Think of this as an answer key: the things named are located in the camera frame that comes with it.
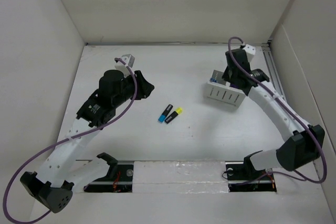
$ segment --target white wall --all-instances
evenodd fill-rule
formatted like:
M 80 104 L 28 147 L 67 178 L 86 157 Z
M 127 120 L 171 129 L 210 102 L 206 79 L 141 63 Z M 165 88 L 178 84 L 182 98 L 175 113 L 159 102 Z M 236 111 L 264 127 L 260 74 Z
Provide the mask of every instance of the white wall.
M 336 219 L 336 0 L 294 0 L 272 42 L 288 102 L 312 123 L 325 125 L 329 165 L 322 187 Z
M 289 0 L 62 0 L 85 42 L 267 42 Z
M 0 0 L 1 199 L 19 164 L 56 141 L 83 46 L 60 0 Z M 33 198 L 16 184 L 10 210 L 27 221 Z

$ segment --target cable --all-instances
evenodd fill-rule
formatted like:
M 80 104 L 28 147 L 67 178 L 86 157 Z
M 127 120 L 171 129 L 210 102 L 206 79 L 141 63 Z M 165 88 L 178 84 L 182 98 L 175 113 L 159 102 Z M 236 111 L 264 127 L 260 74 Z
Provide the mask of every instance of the cable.
M 255 83 L 257 83 L 258 85 L 260 85 L 263 89 L 265 89 L 272 97 L 275 97 L 275 94 L 267 87 L 267 86 L 265 86 L 264 84 L 262 84 L 260 81 L 258 81 L 256 78 L 254 78 L 253 76 L 251 76 L 247 71 L 245 71 L 245 69 L 244 68 L 242 68 L 240 65 L 239 65 L 239 63 L 236 61 L 236 59 L 235 59 L 235 57 L 233 56 L 233 54 L 232 54 L 232 51 L 231 51 L 231 41 L 233 40 L 233 39 L 238 39 L 243 45 L 245 44 L 244 42 L 243 42 L 243 40 L 241 39 L 241 38 L 239 38 L 239 37 L 231 37 L 230 39 L 229 39 L 229 41 L 228 41 L 228 51 L 229 51 L 229 54 L 230 54 L 230 57 L 231 57 L 231 60 L 234 62 L 234 64 L 237 66 L 237 68 L 241 71 L 241 72 L 243 72 L 248 78 L 250 78 L 252 81 L 254 81 Z M 320 146 L 320 144 L 319 144 L 319 142 L 317 141 L 317 139 L 316 139 L 316 137 L 311 133 L 311 131 L 309 130 L 309 128 L 295 115 L 295 114 L 293 114 L 284 104 L 283 104 L 283 102 L 279 99 L 279 98 L 275 98 L 275 101 L 288 113 L 288 114 L 290 114 L 303 128 L 304 128 L 304 130 L 305 131 L 307 131 L 307 133 L 309 134 L 309 136 L 312 138 L 312 140 L 314 141 L 314 143 L 315 143 L 315 145 L 316 145 L 316 148 L 317 148 L 317 150 L 318 150 L 318 152 L 319 152 L 319 154 L 320 154 L 320 156 L 321 156 L 321 159 L 322 159 L 322 165 L 323 165 L 323 176 L 322 176 L 322 178 L 320 179 L 320 180 L 313 180 L 313 179 L 311 179 L 311 178 L 308 178 L 308 177 L 306 177 L 305 175 L 303 175 L 302 173 L 300 173 L 300 172 L 298 172 L 298 171 L 296 171 L 296 170 L 294 170 L 294 172 L 296 173 L 296 174 L 298 174 L 299 176 L 301 176 L 302 178 L 303 178 L 303 180 L 301 180 L 301 179 L 299 179 L 299 178 L 296 178 L 296 177 L 293 177 L 293 176 L 291 176 L 291 175 L 289 175 L 289 174 L 286 174 L 286 173 L 281 173 L 281 172 L 272 172 L 273 174 L 274 173 L 277 173 L 277 174 L 282 174 L 282 175 L 285 175 L 285 176 L 288 176 L 288 177 L 291 177 L 291 178 L 294 178 L 294 179 L 297 179 L 297 180 L 300 180 L 300 181 L 309 181 L 309 182 L 312 182 L 312 183 L 315 183 L 315 184 L 322 184 L 324 181 L 325 181 L 325 179 L 326 179 L 326 177 L 327 177 L 327 161 L 326 161 L 326 157 L 324 156 L 324 153 L 323 153 L 323 150 L 322 150 L 322 148 L 321 148 L 321 146 Z M 250 182 L 253 182 L 253 181 L 255 181 L 255 180 L 258 180 L 258 179 L 260 179 L 260 178 L 262 178 L 262 177 L 264 177 L 264 176 L 267 176 L 267 174 L 268 175 L 270 175 L 270 174 L 272 174 L 272 173 L 266 173 L 266 174 L 264 174 L 264 175 L 262 175 L 262 176 L 260 176 L 259 178 L 257 178 L 257 179 L 254 179 L 254 180 L 252 180 L 252 181 L 249 181 L 249 182 L 244 182 L 244 183 L 240 183 L 240 184 L 238 184 L 238 185 L 245 185 L 245 184 L 248 184 L 248 183 L 250 183 Z
M 115 60 L 120 61 L 122 64 L 124 64 L 126 66 L 126 63 L 122 59 L 115 58 Z M 76 139 L 76 138 L 79 138 L 81 136 L 88 135 L 88 134 L 90 134 L 92 132 L 95 132 L 95 131 L 103 129 L 106 126 L 109 126 L 110 124 L 114 123 L 116 120 L 118 120 L 119 118 L 121 118 L 123 115 L 125 115 L 125 113 L 130 109 L 130 107 L 132 106 L 133 102 L 135 101 L 135 98 L 137 97 L 138 83 L 136 82 L 135 75 L 134 75 L 133 71 L 131 70 L 131 68 L 129 66 L 126 66 L 126 68 L 129 71 L 129 73 L 131 74 L 131 76 L 133 78 L 133 81 L 134 81 L 134 86 L 135 86 L 135 88 L 134 88 L 134 95 L 133 95 L 133 97 L 131 99 L 131 102 L 128 104 L 128 106 L 116 118 L 112 119 L 110 122 L 108 122 L 108 123 L 106 123 L 104 125 L 101 125 L 101 126 L 99 126 L 97 128 L 94 128 L 92 130 L 85 131 L 85 132 L 79 133 L 77 135 L 71 136 L 71 139 Z M 66 138 L 66 139 L 63 139 L 60 142 L 57 142 L 56 144 L 52 144 L 52 145 L 44 148 L 42 151 L 36 153 L 34 156 L 32 156 L 30 159 L 28 159 L 26 162 L 24 162 L 19 167 L 19 169 L 13 174 L 13 176 L 10 179 L 10 181 L 8 182 L 8 185 L 7 185 L 5 193 L 4 193 L 4 198 L 3 198 L 3 201 L 2 201 L 2 209 L 3 209 L 3 212 L 4 212 L 5 217 L 7 218 L 7 220 L 9 220 L 10 222 L 12 222 L 14 224 L 34 224 L 34 223 L 42 220 L 44 217 L 46 217 L 51 212 L 49 210 L 45 214 L 43 214 L 42 216 L 40 216 L 39 218 L 37 218 L 35 220 L 32 220 L 32 221 L 19 221 L 19 220 L 16 220 L 13 217 L 11 217 L 11 215 L 8 212 L 8 208 L 7 208 L 8 194 L 9 194 L 9 190 L 10 190 L 11 186 L 13 185 L 14 180 L 16 179 L 17 175 L 23 170 L 23 168 L 25 168 L 31 161 L 33 161 L 34 159 L 36 159 L 38 156 L 40 156 L 44 152 L 46 152 L 46 151 L 48 151 L 50 149 L 53 149 L 56 146 L 58 146 L 60 144 L 63 144 L 65 142 L 69 141 L 69 140 L 70 139 Z

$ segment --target white tabletop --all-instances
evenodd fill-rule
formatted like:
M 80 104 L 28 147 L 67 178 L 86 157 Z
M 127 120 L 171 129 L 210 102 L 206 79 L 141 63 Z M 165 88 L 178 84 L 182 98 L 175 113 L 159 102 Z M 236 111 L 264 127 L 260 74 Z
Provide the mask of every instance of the white tabletop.
M 226 67 L 226 50 L 225 45 L 85 46 L 60 136 L 97 88 L 99 78 L 113 69 L 114 57 L 133 54 L 134 69 L 140 69 L 155 90 L 105 128 L 82 158 L 107 152 L 119 160 L 202 159 L 206 160 L 200 166 L 203 173 L 184 173 L 186 168 L 175 162 L 136 162 L 133 193 L 75 194 L 62 212 L 50 214 L 40 223 L 333 223 L 320 185 L 275 175 L 277 193 L 228 193 L 227 183 L 220 178 L 224 164 L 215 159 L 243 160 L 247 154 L 279 147 L 283 141 L 249 98 L 234 109 L 203 97 L 212 71 Z M 251 67 L 268 73 L 260 47 Z M 181 106 L 184 112 L 171 124 L 160 124 L 158 117 L 169 103 Z M 317 178 L 312 163 L 299 170 Z M 31 219 L 45 211 L 35 202 Z
M 252 152 L 279 147 L 283 141 L 276 127 L 249 98 L 235 109 L 203 97 L 213 70 L 226 68 L 225 51 L 226 45 L 85 46 L 59 140 L 103 73 L 114 68 L 114 58 L 133 54 L 133 69 L 141 70 L 155 89 L 99 133 L 82 159 L 107 152 L 118 160 L 242 160 Z M 268 73 L 260 47 L 251 67 Z M 184 111 L 172 123 L 160 124 L 157 120 L 168 104 Z

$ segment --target metal strip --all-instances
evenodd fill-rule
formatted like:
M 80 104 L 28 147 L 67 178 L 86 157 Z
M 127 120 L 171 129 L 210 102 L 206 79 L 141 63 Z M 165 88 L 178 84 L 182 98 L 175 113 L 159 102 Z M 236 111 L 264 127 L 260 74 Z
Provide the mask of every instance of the metal strip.
M 284 93 L 282 85 L 281 85 L 281 82 L 280 82 L 278 71 L 277 71 L 277 69 L 275 67 L 275 63 L 273 61 L 273 56 L 272 56 L 271 50 L 268 47 L 268 45 L 265 45 L 265 44 L 261 48 L 263 50 L 263 54 L 264 54 L 264 58 L 265 58 L 267 68 L 268 68 L 268 72 L 269 72 L 269 75 L 270 75 L 271 82 L 272 82 L 275 90 L 283 96 L 283 99 L 285 101 L 287 101 L 285 93 Z

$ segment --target purple cable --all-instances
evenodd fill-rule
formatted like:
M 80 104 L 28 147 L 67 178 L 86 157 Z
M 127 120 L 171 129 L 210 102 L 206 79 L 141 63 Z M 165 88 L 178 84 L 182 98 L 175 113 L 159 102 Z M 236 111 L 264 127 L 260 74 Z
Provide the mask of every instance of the purple cable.
M 233 56 L 232 54 L 232 51 L 231 51 L 231 41 L 233 39 L 238 39 L 242 44 L 244 44 L 243 40 L 239 37 L 231 37 L 228 41 L 228 51 L 229 51 L 229 54 L 230 54 L 230 57 L 231 57 L 231 60 L 234 62 L 234 64 L 237 66 L 237 68 L 243 72 L 248 78 L 250 78 L 252 81 L 254 81 L 255 83 L 257 83 L 258 85 L 260 85 L 263 89 L 265 89 L 272 97 L 275 97 L 274 93 L 267 87 L 265 86 L 264 84 L 262 84 L 260 81 L 258 81 L 256 78 L 254 78 L 253 76 L 249 75 L 249 73 L 247 71 L 245 71 L 244 68 L 242 68 L 239 63 L 236 61 L 235 57 Z M 288 176 L 288 177 L 291 177 L 291 178 L 294 178 L 294 179 L 297 179 L 297 180 L 300 180 L 300 181 L 309 181 L 309 182 L 312 182 L 312 183 L 315 183 L 315 184 L 322 184 L 326 177 L 327 177 L 327 161 L 326 161 L 326 157 L 324 156 L 324 153 L 323 153 L 323 150 L 319 144 L 319 142 L 317 141 L 316 137 L 311 133 L 311 131 L 309 130 L 309 128 L 295 115 L 293 114 L 283 103 L 282 101 L 279 99 L 279 98 L 275 98 L 275 101 L 288 113 L 290 114 L 303 128 L 305 131 L 307 131 L 307 133 L 309 134 L 309 136 L 311 137 L 311 139 L 314 141 L 315 145 L 316 145 L 316 148 L 321 156 L 321 159 L 322 159 L 322 165 L 323 165 L 323 176 L 320 180 L 313 180 L 311 178 L 308 178 L 306 177 L 305 175 L 303 175 L 302 173 L 294 170 L 294 172 L 298 175 L 300 175 L 303 179 L 301 178 L 296 178 L 296 177 L 293 177 L 289 174 L 286 174 L 286 173 L 282 173 L 282 172 L 271 172 L 271 173 L 266 173 L 266 174 L 263 174 L 261 175 L 260 177 L 254 179 L 254 180 L 251 180 L 251 181 L 247 181 L 247 182 L 243 182 L 243 183 L 240 183 L 238 185 L 245 185 L 245 184 L 248 184 L 248 183 L 251 183 L 253 181 L 256 181 L 256 180 L 259 180 L 261 178 L 263 178 L 264 176 L 267 176 L 267 175 L 270 175 L 270 174 L 274 174 L 274 173 L 277 173 L 277 174 L 282 174 L 282 175 L 285 175 L 285 176 Z
M 122 59 L 119 59 L 119 58 L 115 58 L 115 60 L 117 61 L 120 61 L 122 64 L 126 65 L 126 63 L 122 60 Z M 76 139 L 76 138 L 79 138 L 81 136 L 85 136 L 85 135 L 88 135 L 92 132 L 95 132 L 95 131 L 98 131 L 98 130 L 101 130 L 103 129 L 104 127 L 106 126 L 109 126 L 110 124 L 114 123 L 116 120 L 118 120 L 119 118 L 121 118 L 123 115 L 125 115 L 125 113 L 127 112 L 127 110 L 129 110 L 129 108 L 132 106 L 133 102 L 135 101 L 135 98 L 137 97 L 137 93 L 138 93 L 138 83 L 136 82 L 136 78 L 135 78 L 135 75 L 134 73 L 132 72 L 131 68 L 129 66 L 126 66 L 127 67 L 127 70 L 129 71 L 129 73 L 131 74 L 132 78 L 133 78 L 133 81 L 134 81 L 134 86 L 135 86 L 135 89 L 134 89 L 134 95 L 131 99 L 131 102 L 128 104 L 128 106 L 114 119 L 112 119 L 110 122 L 104 124 L 104 125 L 101 125 L 97 128 L 94 128 L 92 130 L 89 130 L 89 131 L 85 131 L 85 132 L 82 132 L 82 133 L 79 133 L 77 135 L 74 135 L 74 136 L 71 136 L 72 139 Z M 52 144 L 50 146 L 48 146 L 47 148 L 43 149 L 42 151 L 36 153 L 34 156 L 32 156 L 30 159 L 28 159 L 26 162 L 24 162 L 20 167 L 19 169 L 13 174 L 12 178 L 10 179 L 10 181 L 8 182 L 8 185 L 6 187 L 6 190 L 5 190 L 5 193 L 4 193 L 4 198 L 3 198 L 3 201 L 2 201 L 2 209 L 4 211 L 4 214 L 5 214 L 5 217 L 12 223 L 14 224 L 34 224 L 40 220 L 42 220 L 44 217 L 46 217 L 51 211 L 47 211 L 44 215 L 40 216 L 39 218 L 35 219 L 35 220 L 32 220 L 32 221 L 19 221 L 19 220 L 15 220 L 14 218 L 12 218 L 8 212 L 8 209 L 7 209 L 7 201 L 8 201 L 8 194 L 9 194 L 9 190 L 15 180 L 15 178 L 17 177 L 17 175 L 23 170 L 23 168 L 25 168 L 26 165 L 28 165 L 31 161 L 33 161 L 34 159 L 36 159 L 39 155 L 43 154 L 44 152 L 50 150 L 50 149 L 53 149 L 55 148 L 56 146 L 60 145 L 60 144 L 63 144 L 65 142 L 69 141 L 68 138 L 66 139 L 63 139 L 62 141 L 60 142 L 57 142 L 56 144 Z

